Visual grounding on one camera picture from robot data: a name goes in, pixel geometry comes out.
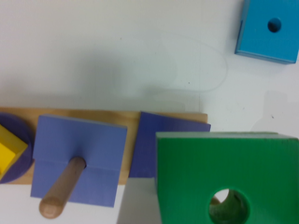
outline blue cube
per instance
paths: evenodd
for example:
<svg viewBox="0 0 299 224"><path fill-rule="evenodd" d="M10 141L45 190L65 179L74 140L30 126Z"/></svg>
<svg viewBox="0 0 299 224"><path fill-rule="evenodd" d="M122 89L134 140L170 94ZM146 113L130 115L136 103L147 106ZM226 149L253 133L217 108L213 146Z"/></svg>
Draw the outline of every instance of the blue cube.
<svg viewBox="0 0 299 224"><path fill-rule="evenodd" d="M245 0L235 54L296 63L299 0Z"/></svg>
<svg viewBox="0 0 299 224"><path fill-rule="evenodd" d="M69 199L113 207L119 183L127 128L86 119L43 115L38 119L31 196L43 198L69 161L86 161Z"/></svg>

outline teal block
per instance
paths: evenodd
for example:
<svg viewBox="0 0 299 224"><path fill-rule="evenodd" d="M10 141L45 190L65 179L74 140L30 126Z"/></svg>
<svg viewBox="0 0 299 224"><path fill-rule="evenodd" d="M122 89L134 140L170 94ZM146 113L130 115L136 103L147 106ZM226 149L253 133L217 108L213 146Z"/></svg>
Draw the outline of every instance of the teal block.
<svg viewBox="0 0 299 224"><path fill-rule="evenodd" d="M163 224L298 224L298 152L277 133L157 133Z"/></svg>
<svg viewBox="0 0 299 224"><path fill-rule="evenodd" d="M296 63L299 0L245 0L235 54Z"/></svg>

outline green square block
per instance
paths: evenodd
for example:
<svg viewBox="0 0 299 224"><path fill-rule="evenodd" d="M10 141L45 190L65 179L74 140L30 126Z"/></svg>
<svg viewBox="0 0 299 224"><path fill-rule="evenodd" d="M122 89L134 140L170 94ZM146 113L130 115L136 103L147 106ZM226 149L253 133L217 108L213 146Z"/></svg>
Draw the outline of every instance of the green square block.
<svg viewBox="0 0 299 224"><path fill-rule="evenodd" d="M277 133L157 133L157 150L163 224L299 223L298 139ZM222 189L231 190L227 200L210 205Z"/></svg>

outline dark blue circle block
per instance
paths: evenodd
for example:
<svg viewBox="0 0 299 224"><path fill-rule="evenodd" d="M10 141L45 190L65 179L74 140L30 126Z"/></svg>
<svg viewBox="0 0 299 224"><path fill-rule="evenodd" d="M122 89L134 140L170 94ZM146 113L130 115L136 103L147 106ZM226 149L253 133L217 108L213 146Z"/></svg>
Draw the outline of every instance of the dark blue circle block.
<svg viewBox="0 0 299 224"><path fill-rule="evenodd" d="M273 18L268 22L268 29L272 33L277 33L281 29L281 21L279 18Z"/></svg>
<svg viewBox="0 0 299 224"><path fill-rule="evenodd" d="M18 179L31 167L33 163L35 135L30 128L15 115L0 113L0 124L28 145L28 148L25 149L19 159L0 180L0 184L5 184Z"/></svg>

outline hole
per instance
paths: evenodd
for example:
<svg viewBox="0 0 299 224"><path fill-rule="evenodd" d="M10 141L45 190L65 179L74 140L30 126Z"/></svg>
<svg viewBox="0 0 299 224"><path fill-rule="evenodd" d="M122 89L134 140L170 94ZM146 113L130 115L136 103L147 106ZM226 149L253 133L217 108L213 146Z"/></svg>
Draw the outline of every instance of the hole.
<svg viewBox="0 0 299 224"><path fill-rule="evenodd" d="M276 33L281 29L281 21L279 18L273 18L268 22L269 31Z"/></svg>
<svg viewBox="0 0 299 224"><path fill-rule="evenodd" d="M236 190L224 189L211 199L209 216L215 224L244 224L249 216L248 203Z"/></svg>

